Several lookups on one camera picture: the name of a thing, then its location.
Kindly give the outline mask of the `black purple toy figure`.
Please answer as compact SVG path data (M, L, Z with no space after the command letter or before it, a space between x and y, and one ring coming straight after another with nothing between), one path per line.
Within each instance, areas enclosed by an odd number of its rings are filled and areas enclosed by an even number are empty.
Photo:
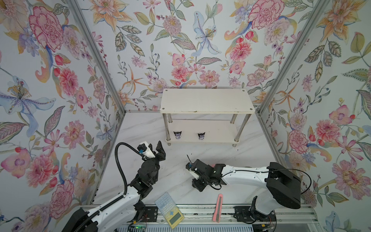
M181 131L174 131L174 136L177 140L181 139L182 132Z
M206 132L198 133L199 140L204 140Z

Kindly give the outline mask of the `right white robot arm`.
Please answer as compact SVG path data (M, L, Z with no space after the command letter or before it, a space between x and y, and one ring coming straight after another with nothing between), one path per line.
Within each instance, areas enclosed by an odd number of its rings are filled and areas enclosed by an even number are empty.
M276 222L276 209L301 208L301 196L308 189L301 188L301 179L277 162L267 167L234 167L226 164L210 166L201 160L189 162L186 169L193 176L192 186L202 192L206 187L221 190L227 185L255 187L259 193L249 207L236 206L234 217L245 224Z

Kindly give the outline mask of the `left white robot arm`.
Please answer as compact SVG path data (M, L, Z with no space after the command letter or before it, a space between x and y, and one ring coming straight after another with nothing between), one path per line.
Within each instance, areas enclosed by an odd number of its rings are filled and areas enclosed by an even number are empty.
M118 150L121 146L128 147L143 160L130 183L127 182L118 158ZM162 143L158 141L156 148L153 149L147 142L140 143L137 148L120 142L115 147L114 157L124 181L123 192L89 211L78 209L62 229L64 232L112 232L125 222L133 223L143 218L146 205L142 200L158 181L160 162L166 160Z

